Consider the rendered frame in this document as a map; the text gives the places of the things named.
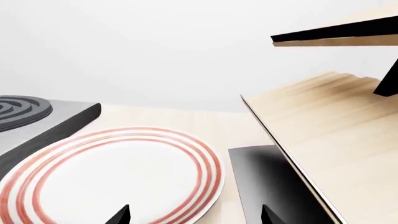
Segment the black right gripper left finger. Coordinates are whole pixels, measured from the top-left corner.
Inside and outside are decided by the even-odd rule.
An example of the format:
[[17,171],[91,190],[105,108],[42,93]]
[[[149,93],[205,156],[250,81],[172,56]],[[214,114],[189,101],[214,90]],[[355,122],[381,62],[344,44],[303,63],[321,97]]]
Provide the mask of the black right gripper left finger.
[[130,224],[129,205],[123,206],[123,208],[112,216],[105,224]]

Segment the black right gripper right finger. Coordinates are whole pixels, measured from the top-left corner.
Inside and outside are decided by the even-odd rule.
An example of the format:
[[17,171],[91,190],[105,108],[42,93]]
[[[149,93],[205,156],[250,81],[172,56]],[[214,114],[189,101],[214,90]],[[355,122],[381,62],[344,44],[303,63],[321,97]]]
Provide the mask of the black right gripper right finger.
[[267,205],[262,205],[261,222],[262,224],[285,224]]

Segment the white plate with red rings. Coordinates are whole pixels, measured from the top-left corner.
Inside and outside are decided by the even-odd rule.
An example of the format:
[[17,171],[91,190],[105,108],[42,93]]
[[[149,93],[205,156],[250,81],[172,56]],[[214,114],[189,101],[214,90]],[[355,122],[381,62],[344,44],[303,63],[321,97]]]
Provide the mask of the white plate with red rings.
[[74,136],[27,156],[0,180],[0,224],[194,224],[221,195],[219,156],[163,128]]

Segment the grey stove with black burner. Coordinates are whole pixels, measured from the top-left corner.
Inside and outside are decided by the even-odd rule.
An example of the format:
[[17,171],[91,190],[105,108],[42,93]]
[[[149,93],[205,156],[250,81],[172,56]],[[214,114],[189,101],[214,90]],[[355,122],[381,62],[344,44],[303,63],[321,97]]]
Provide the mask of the grey stove with black burner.
[[101,111],[100,103],[0,96],[0,180],[25,158],[90,124]]

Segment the light wooden cabinet with black frame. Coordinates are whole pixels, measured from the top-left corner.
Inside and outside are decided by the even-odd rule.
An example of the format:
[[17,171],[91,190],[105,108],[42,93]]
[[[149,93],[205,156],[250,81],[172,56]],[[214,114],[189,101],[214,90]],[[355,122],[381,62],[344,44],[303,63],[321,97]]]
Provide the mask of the light wooden cabinet with black frame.
[[336,224],[398,224],[398,59],[382,80],[329,72],[243,102]]

